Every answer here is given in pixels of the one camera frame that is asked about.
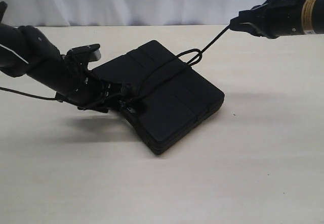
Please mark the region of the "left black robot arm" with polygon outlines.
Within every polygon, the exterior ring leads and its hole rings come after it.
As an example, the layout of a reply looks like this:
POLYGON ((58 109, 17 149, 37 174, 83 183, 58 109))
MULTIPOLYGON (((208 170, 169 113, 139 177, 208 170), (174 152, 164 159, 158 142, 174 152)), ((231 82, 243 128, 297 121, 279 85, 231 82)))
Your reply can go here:
POLYGON ((2 73, 29 76, 54 90, 54 101, 106 113, 117 109, 129 90, 126 84, 102 79, 88 69, 90 62, 100 60, 99 48, 96 43, 62 54, 39 29, 1 23, 2 73))

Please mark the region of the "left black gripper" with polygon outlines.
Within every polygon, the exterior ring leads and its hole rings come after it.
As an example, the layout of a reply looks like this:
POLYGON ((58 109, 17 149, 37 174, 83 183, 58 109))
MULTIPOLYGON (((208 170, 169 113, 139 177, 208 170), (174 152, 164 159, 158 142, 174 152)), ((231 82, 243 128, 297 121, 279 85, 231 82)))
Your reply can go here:
POLYGON ((103 98, 103 95, 126 94, 127 87, 122 82, 102 81, 88 70, 88 63, 74 55, 66 55, 64 62, 75 80, 74 85, 64 94, 57 92, 55 100, 60 103, 68 103, 78 110, 92 110, 100 113, 109 111, 119 112, 125 105, 126 98, 122 96, 112 97, 101 105, 91 106, 92 103, 103 98))

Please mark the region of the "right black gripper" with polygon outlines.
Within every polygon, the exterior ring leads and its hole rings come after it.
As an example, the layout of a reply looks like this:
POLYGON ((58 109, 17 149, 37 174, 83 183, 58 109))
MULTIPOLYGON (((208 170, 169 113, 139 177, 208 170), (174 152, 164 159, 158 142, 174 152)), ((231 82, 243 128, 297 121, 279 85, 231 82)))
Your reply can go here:
POLYGON ((305 0, 270 0, 250 10, 239 11, 229 28, 255 37, 275 39, 303 35, 301 13, 305 0))

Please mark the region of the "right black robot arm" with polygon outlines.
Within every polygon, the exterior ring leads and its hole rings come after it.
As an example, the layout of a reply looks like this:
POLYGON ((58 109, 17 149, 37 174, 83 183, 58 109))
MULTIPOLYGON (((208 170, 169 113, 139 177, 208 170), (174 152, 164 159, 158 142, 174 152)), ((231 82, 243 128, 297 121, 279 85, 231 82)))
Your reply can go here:
POLYGON ((323 34, 323 0, 271 0, 240 11, 229 29, 268 39, 323 34))

